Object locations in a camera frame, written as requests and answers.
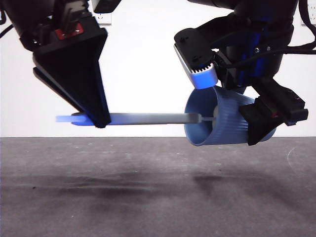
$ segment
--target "white wall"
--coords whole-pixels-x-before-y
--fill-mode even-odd
[[[186,0],[123,0],[107,27],[109,38],[100,59],[110,111],[182,113],[193,87],[174,52],[173,37],[229,12]],[[313,40],[300,23],[296,14],[293,45]],[[310,117],[294,127],[282,125],[276,136],[316,136],[315,59],[285,55],[275,78],[306,101]],[[70,115],[75,109],[33,76],[33,66],[32,54],[14,30],[1,39],[2,137],[185,135],[182,125],[97,129],[55,123],[56,115]],[[246,95],[256,96],[252,89]]]

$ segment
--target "blue cup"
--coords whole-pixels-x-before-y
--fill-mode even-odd
[[[218,86],[195,89],[188,99],[185,112],[215,117],[216,120],[186,124],[188,140],[195,146],[247,143],[248,122],[238,109],[253,103],[252,98]],[[269,140],[275,131],[271,131],[261,142]]]

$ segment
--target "black cable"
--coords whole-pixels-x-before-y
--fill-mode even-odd
[[[312,50],[316,47],[316,27],[310,21],[310,15],[308,13],[308,0],[299,0],[299,10],[304,24],[311,30],[311,32],[315,36],[315,40],[313,42],[300,46],[287,46],[284,49],[267,51],[233,64],[226,64],[224,60],[218,56],[219,61],[217,63],[219,64],[219,66],[227,69],[238,68],[245,66],[246,64],[249,64],[255,60],[258,60],[261,57],[277,54],[316,54],[316,50]]]
[[[223,68],[239,68],[242,66],[245,66],[246,64],[249,64],[253,61],[256,61],[262,57],[265,56],[269,56],[269,55],[277,55],[277,54],[316,54],[316,50],[309,50],[309,49],[291,49],[290,47],[286,48],[286,49],[279,49],[279,50],[273,50],[273,51],[268,51],[268,52],[264,52],[261,54],[258,54],[256,56],[253,56],[251,58],[242,60],[240,62],[237,63],[233,63],[233,64],[226,64],[224,62],[223,59],[220,58],[220,60],[217,62],[219,64],[219,66],[223,67]]]
[[[13,25],[9,25],[7,28],[5,28],[1,33],[0,33],[0,39],[8,33],[11,29],[13,29]]]

